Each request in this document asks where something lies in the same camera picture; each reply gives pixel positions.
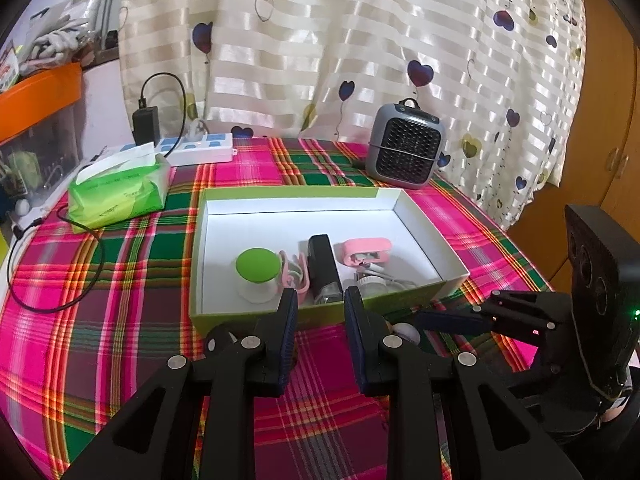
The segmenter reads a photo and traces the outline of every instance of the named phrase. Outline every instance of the power adapter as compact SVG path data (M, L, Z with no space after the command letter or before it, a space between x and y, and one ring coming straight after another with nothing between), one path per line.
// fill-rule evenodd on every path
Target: power adapter
M158 107L140 103L140 108L133 112L133 140L136 146L152 142L155 146L160 142L160 122Z

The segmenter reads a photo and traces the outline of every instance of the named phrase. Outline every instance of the green lid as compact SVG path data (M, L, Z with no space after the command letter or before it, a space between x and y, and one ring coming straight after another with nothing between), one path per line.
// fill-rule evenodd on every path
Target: green lid
M247 249L236 260L236 271L252 283L264 283L275 278L280 272L280 257L268 249Z

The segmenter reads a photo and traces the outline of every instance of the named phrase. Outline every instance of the black cable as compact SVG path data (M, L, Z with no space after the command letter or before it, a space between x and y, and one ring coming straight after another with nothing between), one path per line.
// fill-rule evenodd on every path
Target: black cable
M172 74L171 72L157 72L147 77L146 81L142 83L142 88L140 89L140 100L138 101L139 108L146 108L145 86L151 79L155 78L157 75L167 75L167 76L173 77L178 81L178 83L180 83L180 90L182 90L182 126L180 128L180 134L178 134L178 138L174 142L174 145L171 147L171 149L168 152L164 154L164 158L167 158L169 155L171 155L172 151L175 150L176 146L180 143L180 140L182 139L182 134L184 133L184 127L187 123L187 92L184 89L184 85L182 84L182 81L177 75Z
M82 225L82 224L80 224L78 222L75 222L75 221L69 219L69 218L61 216L60 215L60 211L62 211L65 207L67 207L67 206L66 205L60 206L56 211L56 215L63 222L66 222L68 224L71 224L73 226L81 228L82 230L84 230L87 233L89 233L92 237L94 237L98 241L98 247L100 247L100 263L98 264L98 268L95 271L95 274L92 277L91 282L89 282L89 285L87 285L84 288L84 290L82 291L82 293L77 298L75 298L74 300L71 300L68 303L62 304L62 305L57 306L55 308L37 308L35 306L28 305L28 304L24 303L23 300L18 298L17 294L14 291L14 286L11 283L11 279L10 279L11 259L14 256L14 251L15 251L16 246L18 245L18 241L20 241L24 237L25 233L29 229L34 228L34 227L36 227L38 225L41 225L42 224L42 218L38 218L37 220L34 220L24 231L16 230L16 232L15 232L16 241L12 245L11 251L9 252L9 256L7 258L7 261L6 261L6 283L7 283L7 286L9 288L9 293L11 294L12 298L14 298L15 302L18 305L20 305L22 308L24 308L26 310L29 310L30 312L35 312L36 314L54 314L56 312L60 312L62 310L66 310L66 309L74 306L76 303L79 303L79 301L81 301L82 298L84 298L91 291L91 289L94 288L95 283L98 281L98 278L100 277L100 274L102 272L102 268L104 267L104 261L106 259L106 252L105 252L105 249L104 249L104 242L102 241L102 239L100 238L98 233L95 232L93 229L89 229L85 225Z

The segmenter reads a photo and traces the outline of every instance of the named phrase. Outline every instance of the striped curtain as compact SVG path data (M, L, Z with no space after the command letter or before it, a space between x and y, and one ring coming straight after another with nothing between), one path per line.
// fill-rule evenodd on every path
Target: striped curtain
M127 107L174 72L188 112L237 137L367 142L414 97L441 118L438 167L503 228L559 184L585 55L582 0L124 0ZM175 135L180 94L148 101Z

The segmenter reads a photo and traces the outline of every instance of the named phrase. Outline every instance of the green tissue package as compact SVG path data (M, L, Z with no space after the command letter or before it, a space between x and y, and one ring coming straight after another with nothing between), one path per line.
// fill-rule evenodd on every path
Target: green tissue package
M127 151L132 153L97 161L72 181L71 220L96 229L164 209L171 165L156 154L153 144ZM74 226L74 232L82 229Z

